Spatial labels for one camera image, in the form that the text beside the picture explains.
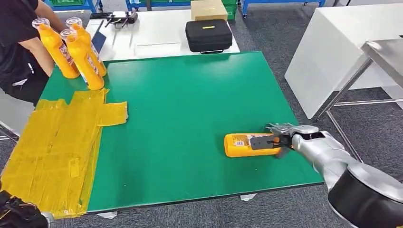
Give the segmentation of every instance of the bottle label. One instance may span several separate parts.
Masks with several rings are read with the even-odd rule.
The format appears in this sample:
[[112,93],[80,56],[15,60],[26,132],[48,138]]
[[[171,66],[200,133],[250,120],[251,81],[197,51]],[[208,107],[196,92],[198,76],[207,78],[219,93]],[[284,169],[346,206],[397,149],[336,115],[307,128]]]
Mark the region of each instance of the bottle label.
[[83,70],[80,68],[79,65],[77,65],[77,69],[78,69],[78,71],[80,72],[81,77],[84,79],[84,82],[85,82],[85,83],[87,84],[87,86],[88,86],[88,81],[87,81],[87,79],[86,79],[86,76],[85,76],[84,73],[83,73]]
[[91,49],[92,49],[93,53],[95,54],[96,58],[98,59],[98,62],[101,62],[101,59],[99,58],[99,54],[96,51],[96,49],[95,49],[94,45],[92,44],[92,42],[91,42]]
[[68,52],[67,47],[66,47],[66,45],[64,43],[62,43],[62,45],[60,45],[59,51],[62,53],[64,58],[67,60],[68,64],[72,65],[73,64],[73,58],[71,57],[71,55]]
[[99,75],[98,68],[94,65],[94,62],[93,62],[92,59],[89,57],[89,55],[87,55],[87,59],[88,59],[88,62],[89,62],[89,64],[90,64],[90,66],[91,66],[92,69],[94,70],[95,74]]

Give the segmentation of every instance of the gray carpet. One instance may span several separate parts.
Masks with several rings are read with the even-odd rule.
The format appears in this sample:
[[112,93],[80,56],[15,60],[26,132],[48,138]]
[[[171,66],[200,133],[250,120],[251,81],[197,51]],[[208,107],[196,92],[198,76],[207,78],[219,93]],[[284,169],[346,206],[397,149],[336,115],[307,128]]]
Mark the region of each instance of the gray carpet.
[[[124,1],[104,0],[105,11],[126,10]],[[297,49],[316,4],[255,4],[248,9],[248,18],[239,12],[230,23],[241,51],[262,51],[285,97],[300,123],[308,124],[298,101],[284,79],[284,73]],[[66,19],[71,13],[63,13]],[[385,98],[380,89],[351,91],[345,100]],[[402,180],[403,144],[401,110],[395,104],[335,108],[332,113],[350,137],[363,160]],[[335,128],[326,117],[316,123],[331,132]],[[13,144],[0,141],[0,161],[3,165]],[[189,202],[176,205],[128,209],[115,219],[97,215],[63,219],[59,228],[340,228],[345,227],[329,209],[323,185],[278,190],[258,194],[243,202],[239,197]]]

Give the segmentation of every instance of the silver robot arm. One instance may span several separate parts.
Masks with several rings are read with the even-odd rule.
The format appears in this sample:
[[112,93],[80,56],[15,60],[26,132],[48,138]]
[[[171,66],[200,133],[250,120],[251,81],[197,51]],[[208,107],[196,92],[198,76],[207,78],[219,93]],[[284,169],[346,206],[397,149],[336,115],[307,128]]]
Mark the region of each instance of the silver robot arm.
[[321,174],[330,207],[360,228],[403,226],[403,184],[350,156],[334,137],[309,125],[268,124],[284,150],[303,155]]

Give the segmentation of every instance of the black shirt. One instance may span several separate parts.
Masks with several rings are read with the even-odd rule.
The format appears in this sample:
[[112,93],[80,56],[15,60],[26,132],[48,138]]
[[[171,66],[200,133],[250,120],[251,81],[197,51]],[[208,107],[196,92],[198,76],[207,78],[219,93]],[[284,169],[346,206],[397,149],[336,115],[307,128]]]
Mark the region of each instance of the black shirt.
[[0,87],[26,79],[40,66],[18,42],[39,37],[32,27],[38,0],[2,0],[0,3]]

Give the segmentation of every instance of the cardboard box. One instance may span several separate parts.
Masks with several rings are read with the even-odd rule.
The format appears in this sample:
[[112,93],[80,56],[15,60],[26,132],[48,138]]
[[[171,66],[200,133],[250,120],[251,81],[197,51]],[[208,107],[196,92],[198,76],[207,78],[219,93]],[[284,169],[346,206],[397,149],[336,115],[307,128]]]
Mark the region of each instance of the cardboard box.
[[197,0],[190,2],[192,20],[228,19],[221,0]]

